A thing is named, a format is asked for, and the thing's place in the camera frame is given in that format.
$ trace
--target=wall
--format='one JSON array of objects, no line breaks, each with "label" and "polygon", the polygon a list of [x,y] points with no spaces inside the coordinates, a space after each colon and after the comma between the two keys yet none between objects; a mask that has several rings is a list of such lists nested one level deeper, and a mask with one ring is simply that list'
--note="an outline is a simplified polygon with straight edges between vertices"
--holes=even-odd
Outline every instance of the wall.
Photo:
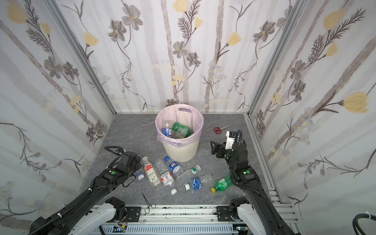
[{"label": "wall", "polygon": [[0,2],[0,233],[74,199],[112,115],[43,1]]},{"label": "wall", "polygon": [[308,1],[251,116],[306,235],[376,214],[375,22],[375,1]]},{"label": "wall", "polygon": [[118,112],[246,112],[295,1],[57,3]]}]

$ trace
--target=gray floor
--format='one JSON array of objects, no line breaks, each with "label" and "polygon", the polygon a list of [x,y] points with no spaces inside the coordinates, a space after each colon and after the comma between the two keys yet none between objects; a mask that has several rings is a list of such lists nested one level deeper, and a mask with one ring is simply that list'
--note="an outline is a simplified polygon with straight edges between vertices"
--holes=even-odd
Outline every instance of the gray floor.
[{"label": "gray floor", "polygon": [[[223,131],[217,135],[213,128],[223,127],[233,124],[225,130],[243,131],[243,139],[247,143],[248,161],[255,169],[266,191],[265,179],[262,174],[259,161],[253,147],[246,122],[242,114],[204,114],[204,128],[199,142],[196,156],[180,165],[183,169],[192,168],[199,164],[202,171],[197,174],[198,177],[210,173],[213,182],[228,175],[229,168],[224,159],[217,159],[211,154],[210,141],[223,142],[226,141],[226,132]],[[84,182],[83,189],[90,185],[90,181],[101,173],[105,167],[115,158],[115,155],[104,150],[104,146],[115,145],[121,146],[125,150],[137,153],[141,158],[148,156],[151,162],[155,162],[158,158],[164,158],[166,152],[162,143],[156,139],[155,130],[156,114],[117,114],[108,130],[107,136],[102,144],[94,163],[88,173],[87,180]],[[159,184],[152,187],[148,179],[141,181],[137,179],[128,187],[119,186],[105,198],[101,199],[97,205],[112,196],[124,201],[127,205],[144,205],[145,201],[140,191],[143,191],[150,203],[158,205],[202,205],[202,204],[229,204],[231,199],[245,196],[243,191],[237,187],[231,186],[224,192],[212,194],[210,187],[202,188],[198,191],[186,191],[182,187],[178,188],[175,195],[170,194],[170,190]]]}]

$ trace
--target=clear plastic bottle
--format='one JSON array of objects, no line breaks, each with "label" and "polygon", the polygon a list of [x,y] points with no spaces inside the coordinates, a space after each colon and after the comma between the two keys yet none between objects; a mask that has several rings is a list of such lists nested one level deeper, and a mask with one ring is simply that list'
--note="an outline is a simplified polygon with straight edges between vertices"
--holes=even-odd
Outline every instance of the clear plastic bottle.
[{"label": "clear plastic bottle", "polygon": [[162,183],[164,184],[164,186],[171,189],[172,195],[176,194],[177,190],[174,186],[174,178],[172,178],[172,175],[171,175],[170,171],[168,170],[168,167],[166,166],[164,161],[162,159],[158,159],[155,163],[155,167],[157,168],[157,170],[158,170],[158,172],[161,176],[161,180],[162,180]]},{"label": "clear plastic bottle", "polygon": [[135,176],[137,177],[138,180],[142,180],[143,178],[145,178],[144,171],[142,170],[142,168],[135,171],[134,174],[135,174]]},{"label": "clear plastic bottle", "polygon": [[185,185],[185,190],[194,189],[195,191],[205,186],[213,185],[213,180],[210,174],[201,176],[200,178],[191,179],[191,181]]},{"label": "clear plastic bottle", "polygon": [[172,171],[172,173],[176,176],[179,177],[183,173],[183,169],[181,166],[179,166],[174,160],[172,160],[170,157],[165,157],[165,161]]},{"label": "clear plastic bottle", "polygon": [[176,181],[180,185],[185,185],[186,183],[188,183],[188,181],[190,181],[194,177],[195,174],[197,174],[197,172],[200,172],[200,171],[201,171],[201,167],[199,165],[196,165],[194,168],[190,170],[186,170],[185,172],[180,174],[176,178]]},{"label": "clear plastic bottle", "polygon": [[228,189],[231,185],[232,185],[232,182],[230,180],[230,177],[226,176],[226,177],[223,177],[222,179],[218,180],[217,183],[215,184],[215,186],[213,188],[211,188],[210,190],[214,194],[217,191],[224,191],[224,190]]},{"label": "clear plastic bottle", "polygon": [[162,123],[162,133],[165,136],[172,137],[172,127],[174,123],[170,120],[163,121]]},{"label": "clear plastic bottle", "polygon": [[150,183],[153,186],[160,184],[161,180],[159,179],[158,172],[156,171],[154,164],[149,161],[149,158],[147,156],[142,158],[142,163],[144,164],[144,170],[147,177],[149,178]]}]

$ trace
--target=red scissors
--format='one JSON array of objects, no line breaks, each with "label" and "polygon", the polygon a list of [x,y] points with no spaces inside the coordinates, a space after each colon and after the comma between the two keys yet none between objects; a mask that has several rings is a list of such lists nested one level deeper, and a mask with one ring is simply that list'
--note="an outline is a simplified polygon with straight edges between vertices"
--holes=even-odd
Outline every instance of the red scissors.
[{"label": "red scissors", "polygon": [[216,127],[216,128],[214,128],[213,130],[215,131],[216,134],[220,134],[220,133],[222,133],[222,130],[223,130],[223,129],[225,129],[225,128],[229,127],[229,126],[232,126],[232,125],[228,125],[228,126],[221,127],[221,128]]}]

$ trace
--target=white trash can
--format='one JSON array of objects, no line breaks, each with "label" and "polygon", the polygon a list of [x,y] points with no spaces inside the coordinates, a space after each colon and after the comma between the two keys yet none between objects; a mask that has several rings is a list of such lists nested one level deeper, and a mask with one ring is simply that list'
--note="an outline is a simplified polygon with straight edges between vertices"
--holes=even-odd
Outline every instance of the white trash can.
[{"label": "white trash can", "polygon": [[[162,133],[164,120],[171,120],[185,125],[193,131],[193,134],[184,139],[167,137]],[[177,162],[186,162],[196,155],[204,126],[204,117],[197,109],[185,104],[166,107],[157,115],[155,126],[157,128],[157,140],[163,144],[170,158]]]}]

